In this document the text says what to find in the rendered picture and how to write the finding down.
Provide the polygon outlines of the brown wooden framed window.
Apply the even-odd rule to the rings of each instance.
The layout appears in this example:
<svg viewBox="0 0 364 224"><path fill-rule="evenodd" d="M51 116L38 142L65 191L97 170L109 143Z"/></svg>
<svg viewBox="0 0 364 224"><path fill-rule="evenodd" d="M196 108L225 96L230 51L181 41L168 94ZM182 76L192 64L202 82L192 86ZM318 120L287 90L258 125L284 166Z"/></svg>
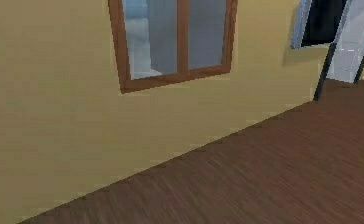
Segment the brown wooden framed window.
<svg viewBox="0 0 364 224"><path fill-rule="evenodd" d="M238 0L108 0L123 94L231 71Z"/></svg>

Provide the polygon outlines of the black television set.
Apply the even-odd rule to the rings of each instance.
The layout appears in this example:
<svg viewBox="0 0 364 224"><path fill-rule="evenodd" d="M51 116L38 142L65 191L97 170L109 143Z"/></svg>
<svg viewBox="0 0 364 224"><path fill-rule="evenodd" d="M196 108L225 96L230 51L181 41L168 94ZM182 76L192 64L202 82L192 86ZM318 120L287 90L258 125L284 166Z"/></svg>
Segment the black television set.
<svg viewBox="0 0 364 224"><path fill-rule="evenodd" d="M347 0L300 0L290 47L332 43L337 34Z"/></svg>

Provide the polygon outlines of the white stand with black legs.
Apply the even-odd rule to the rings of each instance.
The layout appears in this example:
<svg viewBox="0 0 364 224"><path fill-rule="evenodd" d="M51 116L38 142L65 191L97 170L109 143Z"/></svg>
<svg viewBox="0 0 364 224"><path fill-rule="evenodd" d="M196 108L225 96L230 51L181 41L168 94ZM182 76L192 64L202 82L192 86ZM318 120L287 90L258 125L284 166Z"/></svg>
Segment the white stand with black legs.
<svg viewBox="0 0 364 224"><path fill-rule="evenodd" d="M326 80L356 83L364 68L364 0L347 0L336 37L329 47L314 93L318 101Z"/></svg>

